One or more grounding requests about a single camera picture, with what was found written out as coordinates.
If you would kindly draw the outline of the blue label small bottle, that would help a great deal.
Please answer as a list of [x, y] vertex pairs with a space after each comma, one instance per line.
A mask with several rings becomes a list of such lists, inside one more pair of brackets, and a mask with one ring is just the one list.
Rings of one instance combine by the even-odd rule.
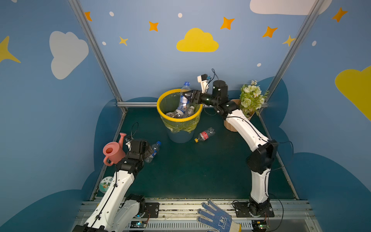
[[185, 92], [190, 91], [190, 83], [185, 82], [183, 87], [181, 88], [180, 92], [180, 101], [177, 110], [182, 112], [183, 114], [186, 112], [186, 110], [189, 108], [189, 100], [183, 95]]

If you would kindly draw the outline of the blue cap pepsi bottle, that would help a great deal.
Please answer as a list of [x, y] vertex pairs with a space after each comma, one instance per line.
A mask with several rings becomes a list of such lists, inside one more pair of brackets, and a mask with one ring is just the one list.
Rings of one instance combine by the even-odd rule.
[[159, 151], [160, 146], [161, 146], [160, 141], [157, 141], [155, 144], [151, 146], [152, 148], [151, 154], [145, 159], [147, 163], [150, 163], [154, 159], [154, 157], [157, 155]]

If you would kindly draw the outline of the red label yellow cap bottle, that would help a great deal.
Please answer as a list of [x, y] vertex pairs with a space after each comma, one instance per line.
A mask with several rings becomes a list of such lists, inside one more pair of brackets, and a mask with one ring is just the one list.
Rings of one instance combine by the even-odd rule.
[[199, 133], [199, 135], [194, 140], [196, 143], [206, 141], [213, 135], [215, 135], [214, 128], [208, 128], [207, 130], [204, 130], [201, 133]]

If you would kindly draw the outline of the clear bottle white cap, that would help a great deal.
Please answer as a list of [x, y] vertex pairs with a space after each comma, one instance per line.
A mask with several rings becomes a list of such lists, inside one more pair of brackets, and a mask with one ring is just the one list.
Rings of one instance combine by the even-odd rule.
[[195, 114], [195, 106], [191, 105], [184, 113], [183, 118], [189, 118]]

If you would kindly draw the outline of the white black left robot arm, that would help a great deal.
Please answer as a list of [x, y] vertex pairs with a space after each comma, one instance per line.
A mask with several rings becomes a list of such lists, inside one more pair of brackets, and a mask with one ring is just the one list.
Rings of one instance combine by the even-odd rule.
[[146, 210], [143, 195], [124, 196], [142, 170], [145, 159], [154, 153], [146, 140], [132, 140], [126, 157], [116, 165], [113, 182], [99, 205], [84, 225], [76, 225], [74, 232], [122, 232], [135, 216]]

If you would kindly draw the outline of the pink watering can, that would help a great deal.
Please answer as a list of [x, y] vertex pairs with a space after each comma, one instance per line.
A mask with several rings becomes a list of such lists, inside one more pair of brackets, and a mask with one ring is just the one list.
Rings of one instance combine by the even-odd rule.
[[105, 145], [103, 148], [103, 153], [105, 158], [103, 163], [106, 166], [112, 166], [113, 164], [118, 164], [123, 158], [125, 158], [126, 154], [123, 150], [123, 143], [126, 134], [120, 133], [119, 142], [111, 142]]

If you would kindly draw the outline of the round jar printed lid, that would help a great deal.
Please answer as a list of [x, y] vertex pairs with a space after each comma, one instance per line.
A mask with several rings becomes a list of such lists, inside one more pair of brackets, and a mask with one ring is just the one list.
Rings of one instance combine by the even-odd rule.
[[109, 187], [111, 186], [113, 180], [114, 178], [111, 176], [104, 177], [99, 183], [99, 191], [105, 194], [108, 191]]

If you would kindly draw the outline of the white green artificial flowers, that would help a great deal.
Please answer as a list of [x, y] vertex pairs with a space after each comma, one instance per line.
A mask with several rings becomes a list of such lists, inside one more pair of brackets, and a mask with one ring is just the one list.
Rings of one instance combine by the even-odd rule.
[[262, 93], [260, 86], [256, 80], [252, 80], [250, 84], [244, 84], [241, 87], [240, 94], [240, 109], [244, 115], [249, 118], [262, 108], [263, 103], [267, 99], [269, 91]]

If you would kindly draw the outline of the blue dotted work glove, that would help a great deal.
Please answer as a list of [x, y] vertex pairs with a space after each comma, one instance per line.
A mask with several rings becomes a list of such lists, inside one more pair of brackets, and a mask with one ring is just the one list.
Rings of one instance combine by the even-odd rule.
[[222, 210], [212, 200], [202, 202], [197, 211], [197, 222], [210, 228], [209, 232], [241, 232], [242, 226], [233, 221], [230, 214]]

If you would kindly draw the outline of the aluminium frame back bar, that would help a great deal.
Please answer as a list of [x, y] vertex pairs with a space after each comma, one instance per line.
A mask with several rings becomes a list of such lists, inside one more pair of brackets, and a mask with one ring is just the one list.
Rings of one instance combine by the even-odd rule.
[[[157, 108], [157, 102], [152, 102], [152, 101], [118, 101], [117, 102], [117, 106], [118, 107], [126, 107], [126, 108], [133, 108], [133, 107], [139, 107], [139, 108], [142, 108], [142, 107], [154, 107], [154, 108]], [[159, 107], [162, 107], [162, 108], [169, 108], [169, 109], [175, 109], [178, 107], [178, 104], [177, 103], [169, 103], [167, 105], [165, 105], [165, 103], [163, 104], [159, 104]]]

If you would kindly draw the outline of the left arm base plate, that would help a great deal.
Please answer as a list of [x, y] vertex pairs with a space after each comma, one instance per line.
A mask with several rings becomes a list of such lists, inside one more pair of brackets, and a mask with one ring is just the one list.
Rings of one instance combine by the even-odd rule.
[[135, 218], [158, 218], [159, 203], [140, 203], [138, 214]]

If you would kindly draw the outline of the aluminium front rail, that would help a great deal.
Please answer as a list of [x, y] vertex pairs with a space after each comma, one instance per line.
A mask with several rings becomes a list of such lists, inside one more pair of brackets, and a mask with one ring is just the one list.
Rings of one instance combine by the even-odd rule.
[[[205, 232], [208, 227], [197, 222], [197, 210], [203, 199], [147, 199], [151, 218], [143, 228], [127, 226], [126, 232]], [[241, 224], [242, 231], [250, 232], [253, 221], [266, 221], [269, 231], [274, 232], [320, 232], [318, 220], [308, 201], [305, 200], [272, 200], [274, 217], [237, 217], [233, 207], [237, 200], [215, 199], [214, 202], [228, 212], [232, 219]]]

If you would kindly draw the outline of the aluminium frame left post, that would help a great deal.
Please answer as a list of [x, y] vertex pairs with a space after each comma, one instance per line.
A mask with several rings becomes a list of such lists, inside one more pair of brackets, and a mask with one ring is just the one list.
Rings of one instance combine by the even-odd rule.
[[83, 7], [78, 0], [69, 0], [69, 4], [88, 40], [88, 43], [97, 59], [97, 62], [103, 72], [103, 75], [116, 99], [116, 102], [122, 102], [122, 96], [118, 90], [118, 87], [114, 81], [114, 78], [112, 76], [111, 71], [109, 70], [109, 67], [107, 65], [107, 62], [101, 52], [101, 49], [97, 43], [97, 40], [95, 38], [95, 35], [91, 29], [91, 26], [86, 18], [85, 12], [83, 11]]

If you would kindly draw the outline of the aluminium frame post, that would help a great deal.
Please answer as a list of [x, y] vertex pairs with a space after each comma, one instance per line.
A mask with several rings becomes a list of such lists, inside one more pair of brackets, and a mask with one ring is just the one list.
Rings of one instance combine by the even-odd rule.
[[95, 35], [91, 29], [91, 26], [86, 18], [85, 12], [83, 11], [83, 7], [78, 0], [69, 0], [69, 4], [88, 40], [88, 43], [97, 59], [97, 62], [103, 72], [103, 75], [116, 99], [116, 102], [122, 102], [122, 96], [118, 90], [118, 87], [114, 81], [114, 78], [112, 76], [111, 71], [109, 70], [109, 67], [107, 65], [107, 62], [101, 52], [101, 49], [97, 43], [97, 40], [95, 38]]
[[300, 29], [299, 29], [299, 31], [296, 35], [295, 41], [290, 46], [290, 48], [289, 48], [282, 64], [280, 65], [276, 75], [274, 76], [270, 85], [267, 88], [268, 94], [267, 94], [266, 101], [263, 104], [263, 108], [267, 108], [269, 106], [269, 104], [268, 104], [269, 99], [271, 98], [271, 96], [273, 95], [274, 91], [276, 90], [278, 84], [282, 80], [285, 72], [289, 68], [289, 66], [290, 66], [291, 62], [293, 61], [296, 53], [298, 52], [301, 44], [303, 43], [307, 34], [309, 33], [312, 26], [314, 25], [317, 17], [320, 15], [320, 10], [322, 8], [322, 5], [324, 5], [324, 3], [325, 3], [325, 0], [316, 0], [314, 2], [312, 8], [310, 9], [307, 17], [305, 18], [302, 26], [300, 27]]

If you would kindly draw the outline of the aluminium frame right post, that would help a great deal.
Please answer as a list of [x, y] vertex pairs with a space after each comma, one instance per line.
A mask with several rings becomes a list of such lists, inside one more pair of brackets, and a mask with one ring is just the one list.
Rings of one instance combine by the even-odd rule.
[[310, 9], [307, 17], [305, 18], [302, 26], [300, 27], [300, 29], [299, 29], [299, 31], [296, 35], [295, 41], [290, 46], [290, 48], [289, 48], [282, 64], [280, 65], [276, 75], [274, 76], [270, 85], [267, 88], [268, 94], [267, 94], [266, 101], [263, 104], [263, 108], [267, 108], [269, 106], [269, 104], [268, 104], [269, 99], [271, 98], [271, 96], [273, 95], [274, 91], [276, 90], [278, 84], [282, 80], [285, 72], [289, 68], [289, 66], [290, 66], [291, 62], [293, 61], [296, 53], [298, 52], [301, 44], [303, 43], [307, 34], [309, 33], [312, 26], [314, 25], [317, 17], [320, 15], [320, 10], [322, 8], [322, 5], [324, 5], [324, 3], [325, 3], [325, 0], [316, 0], [314, 2], [312, 8]]

